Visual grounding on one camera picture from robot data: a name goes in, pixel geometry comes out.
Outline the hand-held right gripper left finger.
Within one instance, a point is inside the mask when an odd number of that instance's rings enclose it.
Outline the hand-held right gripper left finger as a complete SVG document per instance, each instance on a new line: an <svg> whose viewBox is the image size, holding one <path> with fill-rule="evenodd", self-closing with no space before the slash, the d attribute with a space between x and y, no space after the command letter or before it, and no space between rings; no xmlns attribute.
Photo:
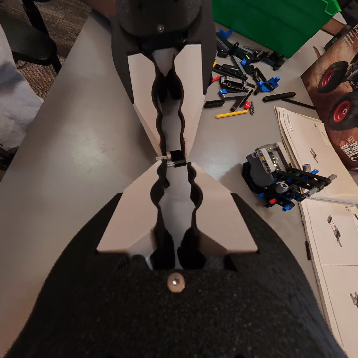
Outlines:
<svg viewBox="0 0 358 358"><path fill-rule="evenodd" d="M123 191L97 246L99 253L142 255L149 261L157 249L154 228L158 208L151 190L160 179L159 168L166 169L166 161L157 161Z"/></svg>

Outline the pile of lego beams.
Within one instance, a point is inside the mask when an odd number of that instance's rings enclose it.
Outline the pile of lego beams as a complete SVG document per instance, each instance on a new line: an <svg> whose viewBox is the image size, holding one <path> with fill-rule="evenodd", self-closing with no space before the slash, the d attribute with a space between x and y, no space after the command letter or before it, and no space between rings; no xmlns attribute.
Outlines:
<svg viewBox="0 0 358 358"><path fill-rule="evenodd" d="M239 42L232 43L229 37L233 30L224 31L220 29L216 33L216 57L230 59L232 64L218 64L214 62L213 72L217 74L211 79L211 83L219 83L219 99L206 101L205 109L222 107L228 100L234 100L230 108L231 112L243 109L246 101L251 95L263 93L257 86L258 81L268 80L255 64L262 62L273 71L279 70L285 62L285 58L277 51L262 51L261 48L240 45ZM254 114L252 101L249 113Z"/></svg>

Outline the partly built lego truck chassis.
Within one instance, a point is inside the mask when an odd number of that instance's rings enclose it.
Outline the partly built lego truck chassis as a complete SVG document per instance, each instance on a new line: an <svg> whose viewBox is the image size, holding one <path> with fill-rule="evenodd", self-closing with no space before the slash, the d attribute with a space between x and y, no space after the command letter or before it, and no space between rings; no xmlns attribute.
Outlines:
<svg viewBox="0 0 358 358"><path fill-rule="evenodd" d="M246 159L242 176L249 189L265 200L265 208L279 205L284 212L295 206L294 200L302 202L337 178L335 174L319 176L319 171L311 171L310 165L304 166L305 170L292 167L281 142L261 146Z"/></svg>

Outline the black office chair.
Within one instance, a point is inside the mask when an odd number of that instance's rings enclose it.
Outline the black office chair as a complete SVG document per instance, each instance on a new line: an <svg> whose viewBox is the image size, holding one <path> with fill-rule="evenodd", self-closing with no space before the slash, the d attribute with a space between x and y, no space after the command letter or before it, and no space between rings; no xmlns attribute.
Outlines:
<svg viewBox="0 0 358 358"><path fill-rule="evenodd" d="M20 60L42 66L51 65L58 74L62 66L56 43L50 37L38 7L32 0L22 0L22 4L30 24L4 10L0 13L1 26L15 62Z"/></svg>

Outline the blue lego bracket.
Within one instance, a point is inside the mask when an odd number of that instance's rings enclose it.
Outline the blue lego bracket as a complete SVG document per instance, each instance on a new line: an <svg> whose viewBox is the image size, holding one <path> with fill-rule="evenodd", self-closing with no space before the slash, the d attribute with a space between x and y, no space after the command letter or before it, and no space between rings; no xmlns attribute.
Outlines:
<svg viewBox="0 0 358 358"><path fill-rule="evenodd" d="M274 89L276 89L279 84L280 77L271 77L270 79L266 81L258 81L257 86L261 90L261 92L272 92Z"/></svg>

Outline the long black lego bar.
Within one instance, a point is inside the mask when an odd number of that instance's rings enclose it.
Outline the long black lego bar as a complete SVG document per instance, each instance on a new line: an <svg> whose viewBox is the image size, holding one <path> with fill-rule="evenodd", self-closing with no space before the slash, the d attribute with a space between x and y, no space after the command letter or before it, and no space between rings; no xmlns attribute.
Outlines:
<svg viewBox="0 0 358 358"><path fill-rule="evenodd" d="M275 94L275 95L264 96L262 98L262 101L264 103L266 103L266 102L272 102L272 101L277 101L277 100L289 99L289 98L294 97L295 95L296 95L295 92L280 93L280 94Z"/></svg>

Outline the lego set box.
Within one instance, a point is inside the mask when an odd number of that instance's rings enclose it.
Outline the lego set box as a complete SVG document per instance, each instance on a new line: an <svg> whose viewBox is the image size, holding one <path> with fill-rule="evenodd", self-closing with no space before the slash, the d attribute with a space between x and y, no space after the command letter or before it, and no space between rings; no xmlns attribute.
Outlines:
<svg viewBox="0 0 358 358"><path fill-rule="evenodd" d="M338 38L301 79L344 166L358 171L358 25Z"/></svg>

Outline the green plastic bin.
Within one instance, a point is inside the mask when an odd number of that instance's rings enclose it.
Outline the green plastic bin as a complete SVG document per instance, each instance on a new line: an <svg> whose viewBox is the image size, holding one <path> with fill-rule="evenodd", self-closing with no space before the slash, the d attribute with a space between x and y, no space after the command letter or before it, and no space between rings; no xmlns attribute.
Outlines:
<svg viewBox="0 0 358 358"><path fill-rule="evenodd" d="M336 0L213 0L217 23L292 57L334 15Z"/></svg>

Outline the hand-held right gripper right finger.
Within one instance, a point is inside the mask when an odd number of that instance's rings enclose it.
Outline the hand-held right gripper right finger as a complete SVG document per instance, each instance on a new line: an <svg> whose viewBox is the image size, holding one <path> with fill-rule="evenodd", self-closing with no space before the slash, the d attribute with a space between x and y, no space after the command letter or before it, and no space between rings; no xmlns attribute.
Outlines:
<svg viewBox="0 0 358 358"><path fill-rule="evenodd" d="M195 205L191 226L204 255L255 253L258 247L232 193L197 164L187 164L190 199Z"/></svg>

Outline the white instruction booklet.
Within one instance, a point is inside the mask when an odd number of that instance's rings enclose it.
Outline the white instruction booklet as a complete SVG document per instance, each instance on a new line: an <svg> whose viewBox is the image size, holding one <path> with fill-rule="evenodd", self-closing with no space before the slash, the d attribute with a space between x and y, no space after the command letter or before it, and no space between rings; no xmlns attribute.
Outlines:
<svg viewBox="0 0 358 358"><path fill-rule="evenodd" d="M320 120L275 107L281 138L294 168L309 164L337 176L299 204L312 254L323 314L348 357L358 356L357 185Z"/></svg>

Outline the yellow lego axle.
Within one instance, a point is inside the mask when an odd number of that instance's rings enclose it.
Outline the yellow lego axle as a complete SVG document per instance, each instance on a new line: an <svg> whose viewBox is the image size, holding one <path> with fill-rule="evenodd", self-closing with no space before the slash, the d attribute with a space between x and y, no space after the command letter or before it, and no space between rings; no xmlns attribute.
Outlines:
<svg viewBox="0 0 358 358"><path fill-rule="evenodd" d="M242 114L247 114L249 112L249 110L241 110L241 111L235 111L235 112L230 112L230 113L225 113L225 114L218 114L216 115L216 119L222 119L222 118L228 118L228 117L233 117L233 116L237 116L237 115L242 115Z"/></svg>

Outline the black lego connector grey axles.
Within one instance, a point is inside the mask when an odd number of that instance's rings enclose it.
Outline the black lego connector grey axles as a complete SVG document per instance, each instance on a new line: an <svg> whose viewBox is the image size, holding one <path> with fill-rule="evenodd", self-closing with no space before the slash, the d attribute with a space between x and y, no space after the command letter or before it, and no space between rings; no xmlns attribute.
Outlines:
<svg viewBox="0 0 358 358"><path fill-rule="evenodd" d="M189 163L181 150L167 151L165 155L156 157L156 161L165 160L167 167L183 167Z"/></svg>

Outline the long thin black axle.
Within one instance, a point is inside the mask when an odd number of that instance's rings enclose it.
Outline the long thin black axle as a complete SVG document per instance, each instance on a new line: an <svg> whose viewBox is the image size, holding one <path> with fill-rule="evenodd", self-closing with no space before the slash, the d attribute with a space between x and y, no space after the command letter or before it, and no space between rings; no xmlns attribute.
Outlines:
<svg viewBox="0 0 358 358"><path fill-rule="evenodd" d="M294 105L298 105L298 106L303 107L303 108L316 110L316 108L314 106L312 106L312 105L308 105L308 104L305 104L305 103L302 103L302 102L299 102L299 101L295 101L295 100L292 100L291 98L282 98L282 101L285 101L287 103L291 103L291 104L294 104Z"/></svg>

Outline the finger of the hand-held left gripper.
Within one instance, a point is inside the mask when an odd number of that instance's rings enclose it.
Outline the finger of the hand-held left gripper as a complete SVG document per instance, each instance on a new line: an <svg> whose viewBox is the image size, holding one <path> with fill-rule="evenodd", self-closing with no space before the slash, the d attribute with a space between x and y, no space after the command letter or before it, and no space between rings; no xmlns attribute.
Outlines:
<svg viewBox="0 0 358 358"><path fill-rule="evenodd" d="M182 89L178 111L182 120L182 151L189 159L203 108L201 44L187 44L174 58L173 69Z"/></svg>
<svg viewBox="0 0 358 358"><path fill-rule="evenodd" d="M159 79L156 64L144 54L137 53L128 56L128 65L134 109L157 156L164 156L166 150L162 147L165 146L165 140L162 140L163 132L157 128L158 124L161 125L163 113L159 105L158 91L155 88Z"/></svg>

